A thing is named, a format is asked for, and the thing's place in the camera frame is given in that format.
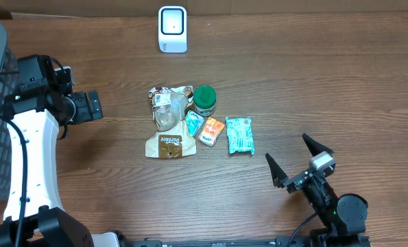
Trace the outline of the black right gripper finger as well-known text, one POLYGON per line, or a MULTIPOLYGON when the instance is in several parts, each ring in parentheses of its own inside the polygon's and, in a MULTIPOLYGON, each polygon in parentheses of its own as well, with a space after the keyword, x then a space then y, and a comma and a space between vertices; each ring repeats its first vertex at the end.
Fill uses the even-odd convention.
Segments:
POLYGON ((278 188, 284 188, 285 182, 288 180, 288 176, 269 153, 265 155, 265 158, 270 168, 274 186, 278 188))
POLYGON ((334 154, 334 151, 332 149, 326 147, 325 145, 322 145, 321 143, 318 143, 317 141, 312 139, 308 134, 303 133, 302 138, 312 156, 317 156, 322 152, 327 152, 330 155, 334 154))

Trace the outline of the teal white tissue pack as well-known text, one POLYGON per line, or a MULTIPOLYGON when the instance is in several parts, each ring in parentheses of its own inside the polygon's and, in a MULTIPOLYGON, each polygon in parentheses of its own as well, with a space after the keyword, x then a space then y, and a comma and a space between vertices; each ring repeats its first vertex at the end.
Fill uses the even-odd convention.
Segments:
POLYGON ((226 117, 226 127, 229 154, 249 152, 254 155, 255 146, 251 117, 226 117))

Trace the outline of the orange snack package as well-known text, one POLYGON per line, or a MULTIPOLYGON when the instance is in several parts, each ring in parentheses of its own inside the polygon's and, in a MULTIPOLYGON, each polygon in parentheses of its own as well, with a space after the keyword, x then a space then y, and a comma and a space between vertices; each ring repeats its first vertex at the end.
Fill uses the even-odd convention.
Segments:
POLYGON ((215 118, 209 117, 204 124, 198 139, 205 145, 213 147, 220 134, 223 132, 225 124, 216 120, 215 118))

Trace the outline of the brown white snack pouch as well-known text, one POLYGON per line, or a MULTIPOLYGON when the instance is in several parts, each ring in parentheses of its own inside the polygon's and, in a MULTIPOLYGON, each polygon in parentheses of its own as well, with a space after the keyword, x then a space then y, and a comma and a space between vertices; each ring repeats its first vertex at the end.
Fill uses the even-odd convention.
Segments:
POLYGON ((145 143, 145 156, 171 159, 196 154, 196 140, 185 120, 193 103, 193 87, 154 87, 148 98, 157 131, 145 143))

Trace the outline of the teal white small packet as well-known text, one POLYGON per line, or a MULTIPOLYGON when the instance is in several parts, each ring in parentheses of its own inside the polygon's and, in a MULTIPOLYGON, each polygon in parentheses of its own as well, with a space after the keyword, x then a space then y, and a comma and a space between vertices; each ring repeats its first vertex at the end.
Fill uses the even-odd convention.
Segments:
POLYGON ((185 117, 187 129, 192 137, 195 137, 204 123, 204 118, 192 110, 189 110, 185 117))

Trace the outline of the green lidded jar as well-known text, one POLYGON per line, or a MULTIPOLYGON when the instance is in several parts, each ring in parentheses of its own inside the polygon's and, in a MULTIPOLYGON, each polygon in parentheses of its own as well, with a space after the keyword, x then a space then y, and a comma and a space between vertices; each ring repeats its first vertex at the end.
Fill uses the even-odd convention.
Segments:
POLYGON ((215 112, 217 94, 211 86, 199 86, 194 91, 193 102, 197 114, 209 117, 215 112))

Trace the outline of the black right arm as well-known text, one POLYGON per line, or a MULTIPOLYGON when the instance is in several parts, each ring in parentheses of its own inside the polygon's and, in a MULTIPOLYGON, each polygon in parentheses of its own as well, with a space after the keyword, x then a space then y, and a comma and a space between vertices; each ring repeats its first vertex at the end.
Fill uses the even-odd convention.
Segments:
POLYGON ((302 135, 312 158, 309 167, 289 178, 270 154, 266 154, 275 187, 288 193, 302 191, 315 213, 302 222, 289 237, 277 237, 277 246, 368 247, 363 236, 368 216, 368 202, 354 193, 337 196, 326 178, 335 171, 334 151, 302 135))

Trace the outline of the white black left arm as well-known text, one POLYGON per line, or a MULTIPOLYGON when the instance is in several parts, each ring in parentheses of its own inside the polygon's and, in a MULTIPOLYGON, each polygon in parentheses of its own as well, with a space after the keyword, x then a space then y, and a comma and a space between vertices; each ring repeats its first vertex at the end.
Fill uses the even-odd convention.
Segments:
POLYGON ((56 144, 59 129, 103 117, 95 91, 73 92, 70 67, 21 70, 0 119, 11 144, 11 183, 0 246, 125 246, 117 231, 92 234, 62 206, 56 144))

